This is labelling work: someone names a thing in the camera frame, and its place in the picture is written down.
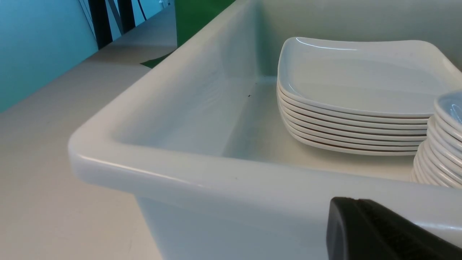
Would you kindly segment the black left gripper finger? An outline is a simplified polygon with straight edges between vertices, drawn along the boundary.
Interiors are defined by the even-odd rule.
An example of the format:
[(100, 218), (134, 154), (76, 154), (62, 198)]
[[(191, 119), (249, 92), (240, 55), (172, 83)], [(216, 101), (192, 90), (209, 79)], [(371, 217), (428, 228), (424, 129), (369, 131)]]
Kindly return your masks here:
[(330, 201), (330, 260), (460, 260), (460, 247), (370, 199)]

